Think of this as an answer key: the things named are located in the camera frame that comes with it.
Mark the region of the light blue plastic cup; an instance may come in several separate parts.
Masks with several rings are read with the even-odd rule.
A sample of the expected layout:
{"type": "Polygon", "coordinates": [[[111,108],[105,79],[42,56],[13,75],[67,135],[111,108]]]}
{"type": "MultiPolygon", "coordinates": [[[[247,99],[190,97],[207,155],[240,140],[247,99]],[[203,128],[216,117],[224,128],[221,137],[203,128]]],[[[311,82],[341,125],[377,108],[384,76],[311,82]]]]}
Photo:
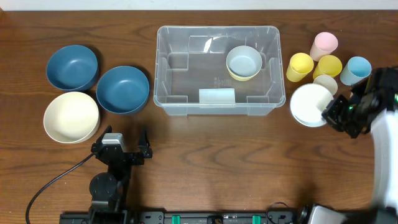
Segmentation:
{"type": "Polygon", "coordinates": [[[340,80],[344,85],[354,85],[368,77],[372,72],[372,66],[363,57],[352,57],[348,60],[343,71],[340,73],[340,80]]]}

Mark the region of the small white bowl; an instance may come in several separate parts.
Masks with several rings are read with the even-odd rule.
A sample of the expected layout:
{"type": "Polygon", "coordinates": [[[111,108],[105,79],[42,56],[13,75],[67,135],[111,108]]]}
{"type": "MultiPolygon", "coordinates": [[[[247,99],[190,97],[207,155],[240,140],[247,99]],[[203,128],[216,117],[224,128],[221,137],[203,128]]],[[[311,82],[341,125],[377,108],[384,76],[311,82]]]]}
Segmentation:
{"type": "Polygon", "coordinates": [[[302,125],[317,128],[326,124],[323,110],[332,101],[333,95],[324,86],[309,83],[296,89],[290,99],[290,111],[302,125]]]}

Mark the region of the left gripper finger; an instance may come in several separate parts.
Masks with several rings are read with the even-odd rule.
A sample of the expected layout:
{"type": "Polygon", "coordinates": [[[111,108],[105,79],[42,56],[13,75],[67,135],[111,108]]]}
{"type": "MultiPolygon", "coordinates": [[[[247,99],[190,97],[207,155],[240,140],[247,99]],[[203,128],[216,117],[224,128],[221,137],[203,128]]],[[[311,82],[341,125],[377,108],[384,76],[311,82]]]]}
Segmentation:
{"type": "Polygon", "coordinates": [[[95,141],[95,146],[101,145],[102,144],[102,139],[104,138],[104,135],[108,134],[108,133],[111,133],[111,132],[112,132],[112,127],[111,127],[111,125],[108,125],[107,128],[104,130],[104,132],[95,141]]]}
{"type": "Polygon", "coordinates": [[[144,158],[152,158],[153,151],[147,137],[147,130],[145,127],[141,129],[140,138],[138,141],[138,148],[144,158]]]}

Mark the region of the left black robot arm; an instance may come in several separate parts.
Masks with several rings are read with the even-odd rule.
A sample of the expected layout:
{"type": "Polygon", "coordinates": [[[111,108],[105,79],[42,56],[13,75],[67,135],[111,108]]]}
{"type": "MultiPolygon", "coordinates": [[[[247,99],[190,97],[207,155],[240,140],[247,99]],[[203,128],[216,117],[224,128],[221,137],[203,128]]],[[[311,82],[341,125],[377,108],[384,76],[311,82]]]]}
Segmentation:
{"type": "Polygon", "coordinates": [[[94,176],[90,182],[92,199],[87,223],[134,223],[136,216],[126,205],[131,170],[153,155],[145,129],[140,133],[137,146],[138,152],[127,152],[123,135],[113,133],[111,126],[92,144],[91,152],[108,166],[108,170],[94,176]]]}

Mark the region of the cream plastic cup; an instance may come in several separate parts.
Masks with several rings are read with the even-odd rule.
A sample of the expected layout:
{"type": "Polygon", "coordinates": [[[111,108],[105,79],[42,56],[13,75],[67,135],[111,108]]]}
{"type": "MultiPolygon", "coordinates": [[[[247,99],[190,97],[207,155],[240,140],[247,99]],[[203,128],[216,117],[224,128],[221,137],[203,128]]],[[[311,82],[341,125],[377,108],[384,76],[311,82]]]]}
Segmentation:
{"type": "Polygon", "coordinates": [[[335,95],[338,90],[336,80],[328,75],[320,75],[316,77],[313,83],[325,87],[332,95],[335,95]]]}

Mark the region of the small grey bowl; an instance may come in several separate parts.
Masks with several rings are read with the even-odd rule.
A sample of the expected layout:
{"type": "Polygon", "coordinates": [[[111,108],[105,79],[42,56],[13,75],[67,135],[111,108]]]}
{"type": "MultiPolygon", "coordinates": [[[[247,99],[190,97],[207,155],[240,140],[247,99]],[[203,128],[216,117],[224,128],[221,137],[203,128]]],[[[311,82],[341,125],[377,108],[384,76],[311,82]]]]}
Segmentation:
{"type": "Polygon", "coordinates": [[[226,66],[237,75],[248,77],[259,73],[262,68],[262,57],[256,49],[241,45],[227,54],[226,66]]]}

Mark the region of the light yellow plastic cup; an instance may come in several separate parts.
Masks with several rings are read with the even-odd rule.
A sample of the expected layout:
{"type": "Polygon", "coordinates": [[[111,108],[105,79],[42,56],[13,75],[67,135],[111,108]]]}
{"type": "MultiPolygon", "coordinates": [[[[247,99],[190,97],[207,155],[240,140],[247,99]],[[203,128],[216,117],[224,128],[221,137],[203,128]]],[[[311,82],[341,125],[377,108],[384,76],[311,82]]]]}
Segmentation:
{"type": "Polygon", "coordinates": [[[291,82],[299,82],[308,75],[314,67],[311,56],[305,53],[296,53],[290,58],[286,71],[287,79],[291,82]]]}

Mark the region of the golden yellow plastic cup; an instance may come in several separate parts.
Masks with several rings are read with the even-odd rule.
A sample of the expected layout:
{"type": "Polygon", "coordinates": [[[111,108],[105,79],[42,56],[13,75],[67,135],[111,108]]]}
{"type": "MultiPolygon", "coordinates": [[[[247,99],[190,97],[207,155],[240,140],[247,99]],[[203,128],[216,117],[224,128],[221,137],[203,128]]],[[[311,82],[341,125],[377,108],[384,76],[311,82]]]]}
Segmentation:
{"type": "Polygon", "coordinates": [[[313,79],[321,75],[328,75],[334,78],[341,73],[342,69],[343,65],[338,57],[334,55],[323,56],[314,70],[313,79]]]}

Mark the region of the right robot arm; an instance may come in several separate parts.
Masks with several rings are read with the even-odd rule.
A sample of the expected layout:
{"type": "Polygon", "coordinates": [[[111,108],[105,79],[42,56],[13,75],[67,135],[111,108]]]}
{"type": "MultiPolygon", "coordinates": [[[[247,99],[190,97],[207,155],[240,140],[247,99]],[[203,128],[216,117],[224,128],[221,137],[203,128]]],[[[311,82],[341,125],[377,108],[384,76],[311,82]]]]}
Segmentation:
{"type": "Polygon", "coordinates": [[[354,101],[332,100],[322,116],[331,127],[356,138],[363,128],[374,143],[374,188],[371,208],[337,212],[313,207],[309,223],[397,223],[397,94],[368,93],[354,101]]]}

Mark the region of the pink plastic cup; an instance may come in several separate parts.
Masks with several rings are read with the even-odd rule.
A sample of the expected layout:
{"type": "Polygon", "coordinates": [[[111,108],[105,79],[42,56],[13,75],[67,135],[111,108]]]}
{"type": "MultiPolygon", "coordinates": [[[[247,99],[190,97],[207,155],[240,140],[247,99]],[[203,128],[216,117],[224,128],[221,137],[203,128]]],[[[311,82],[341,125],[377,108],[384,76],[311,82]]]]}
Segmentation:
{"type": "Polygon", "coordinates": [[[310,49],[311,58],[318,62],[323,56],[330,55],[338,47],[338,39],[329,32],[317,34],[310,49]]]}

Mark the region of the small yellow bowl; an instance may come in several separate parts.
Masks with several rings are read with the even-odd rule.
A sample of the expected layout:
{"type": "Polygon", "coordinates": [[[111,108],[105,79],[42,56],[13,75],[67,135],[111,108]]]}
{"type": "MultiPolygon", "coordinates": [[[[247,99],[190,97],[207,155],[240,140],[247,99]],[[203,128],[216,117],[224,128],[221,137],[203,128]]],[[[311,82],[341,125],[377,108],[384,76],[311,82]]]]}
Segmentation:
{"type": "Polygon", "coordinates": [[[239,76],[236,73],[234,73],[229,68],[228,68],[228,72],[229,72],[229,74],[231,75],[232,78],[234,78],[235,80],[240,81],[240,82],[248,81],[248,80],[254,78],[257,75],[257,73],[255,73],[254,75],[251,75],[251,76],[248,76],[248,77],[242,77],[242,76],[239,76]]]}

